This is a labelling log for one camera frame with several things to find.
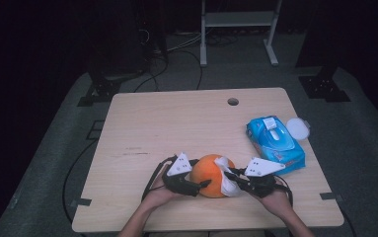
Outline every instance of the shelf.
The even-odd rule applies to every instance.
[[[206,13],[206,27],[255,27],[271,26],[273,11]]]

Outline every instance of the metal leg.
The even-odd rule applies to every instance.
[[[269,29],[268,39],[264,40],[265,50],[268,54],[269,61],[270,61],[272,66],[278,65],[278,60],[275,57],[275,53],[274,53],[274,50],[272,49],[271,43],[272,43],[272,39],[274,37],[275,27],[277,26],[278,16],[280,15],[281,2],[282,2],[282,0],[277,1],[277,4],[275,6],[275,10],[274,10],[274,15],[273,15],[272,21],[271,21],[271,27]]]
[[[201,43],[200,43],[200,66],[207,65],[207,54],[206,54],[206,10],[205,1],[201,1]]]

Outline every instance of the white metal rack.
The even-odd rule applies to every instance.
[[[201,44],[200,65],[207,65],[206,28],[209,27],[254,27],[270,26],[268,39],[264,39],[265,50],[272,66],[278,65],[278,60],[272,49],[272,39],[277,25],[282,0],[277,0],[274,11],[261,12],[221,12],[206,13],[206,0],[201,1]]]

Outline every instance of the dark background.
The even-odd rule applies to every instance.
[[[119,70],[141,67],[138,28],[198,31],[199,1],[0,1],[0,215],[75,80],[98,58]],[[215,1],[246,11],[273,1]],[[378,1],[284,1],[277,31],[307,37],[297,66],[335,64],[357,78],[378,109]]]

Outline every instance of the gray carpet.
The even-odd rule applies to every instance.
[[[362,92],[357,80],[338,69],[334,80],[350,97],[350,102],[327,103],[309,99],[298,76],[314,75],[319,68],[295,68],[304,35],[276,35],[274,51],[279,60],[272,67],[263,47],[264,36],[243,36],[238,41],[208,48],[208,65],[200,67],[193,55],[173,52],[167,70],[141,86],[137,92],[282,87],[287,91],[299,117],[311,124],[309,140],[339,205],[349,216],[357,236],[378,236],[378,112]],[[168,47],[187,40],[169,36]],[[198,45],[183,50],[199,55]],[[152,74],[159,73],[164,61],[154,59]],[[121,93],[133,92],[151,77],[148,73],[127,81]],[[65,186],[66,208],[75,212],[93,158],[96,144],[87,137],[95,120],[105,119],[109,103],[77,107],[91,85],[86,73],[77,79],[48,129],[13,201],[0,219],[0,236],[79,236],[62,207]],[[91,137],[97,137],[94,131]],[[341,227],[313,228],[317,236],[352,236],[347,221]],[[273,230],[287,236],[285,229]],[[258,231],[228,232],[224,236],[260,236]],[[114,236],[92,233],[86,236]],[[184,236],[219,236],[222,233],[185,233]],[[179,233],[155,236],[183,236]]]

